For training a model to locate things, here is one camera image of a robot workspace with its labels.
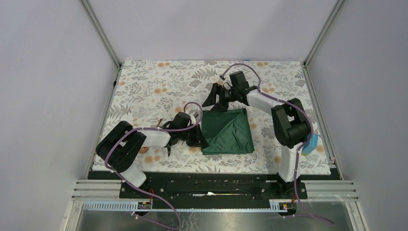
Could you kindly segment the dark green cloth napkin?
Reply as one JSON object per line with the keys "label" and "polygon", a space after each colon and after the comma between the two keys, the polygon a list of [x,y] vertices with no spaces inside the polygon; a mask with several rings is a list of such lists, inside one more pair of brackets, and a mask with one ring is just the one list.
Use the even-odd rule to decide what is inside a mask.
{"label": "dark green cloth napkin", "polygon": [[255,151],[245,108],[225,112],[204,111],[202,133],[208,143],[204,155],[250,154]]}

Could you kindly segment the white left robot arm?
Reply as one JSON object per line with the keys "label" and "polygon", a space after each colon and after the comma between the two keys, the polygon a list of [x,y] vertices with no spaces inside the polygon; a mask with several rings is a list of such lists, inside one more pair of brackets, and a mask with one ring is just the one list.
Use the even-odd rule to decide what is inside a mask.
{"label": "white left robot arm", "polygon": [[96,147],[96,155],[106,167],[119,173],[120,178],[131,185],[131,192],[138,198],[149,193],[147,177],[134,164],[141,148],[171,147],[184,141],[189,147],[208,147],[196,115],[179,112],[173,120],[156,128],[134,128],[127,121],[119,122]]}

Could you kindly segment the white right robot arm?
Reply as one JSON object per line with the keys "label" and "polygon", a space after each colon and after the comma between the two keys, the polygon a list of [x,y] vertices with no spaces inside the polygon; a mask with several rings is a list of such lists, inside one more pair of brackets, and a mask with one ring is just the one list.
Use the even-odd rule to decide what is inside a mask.
{"label": "white right robot arm", "polygon": [[257,108],[272,117],[275,138],[281,144],[281,164],[277,181],[267,190],[268,199],[299,199],[297,172],[301,147],[313,135],[301,101],[282,101],[250,86],[242,71],[230,74],[231,83],[212,85],[202,107],[210,107],[202,118],[202,132],[208,142],[204,154],[249,154],[255,147],[246,109],[229,110],[230,102]]}

